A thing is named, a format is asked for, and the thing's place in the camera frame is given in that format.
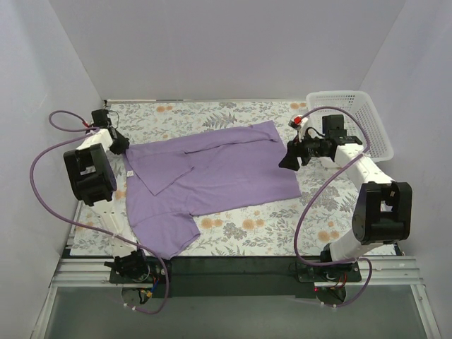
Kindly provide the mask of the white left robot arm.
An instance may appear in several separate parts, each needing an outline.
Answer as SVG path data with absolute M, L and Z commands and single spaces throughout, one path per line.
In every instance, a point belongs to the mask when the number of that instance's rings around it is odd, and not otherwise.
M 76 149 L 64 153 L 71 188 L 75 197 L 95 214 L 102 229 L 108 231 L 114 261 L 106 266 L 123 278 L 141 283 L 150 277 L 150 265 L 117 209 L 117 181 L 107 158 L 107 151 L 115 155 L 125 153 L 129 140 L 113 127 L 108 110 L 97 109 L 91 115 L 90 126 L 98 131 Z

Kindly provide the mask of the purple t shirt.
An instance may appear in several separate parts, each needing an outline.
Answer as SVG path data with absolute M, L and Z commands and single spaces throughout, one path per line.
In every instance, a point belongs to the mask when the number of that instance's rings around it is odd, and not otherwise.
M 163 259 L 201 234 L 194 217 L 292 198 L 301 192 L 273 121 L 130 145 L 126 214 L 139 243 Z

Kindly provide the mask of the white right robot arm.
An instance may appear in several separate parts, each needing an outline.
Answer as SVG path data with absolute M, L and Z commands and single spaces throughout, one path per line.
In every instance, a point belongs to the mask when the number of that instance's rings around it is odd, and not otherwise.
M 339 109 L 337 114 L 324 116 L 323 131 L 310 135 L 307 114 L 291 118 L 289 125 L 297 135 L 288 142 L 287 153 L 279 166 L 297 171 L 314 157 L 327 157 L 338 171 L 314 194 L 316 200 L 337 177 L 346 174 L 358 190 L 352 214 L 352 228 L 339 240 L 327 244 L 317 262 L 301 256 L 306 266 L 318 267 L 327 280 L 338 279 L 345 266 L 354 264 L 367 252 L 386 244 L 406 240 L 410 235 L 412 216 L 412 187 L 397 182 L 385 174 L 368 156 L 368 136 L 359 138 L 345 129 L 348 113 Z

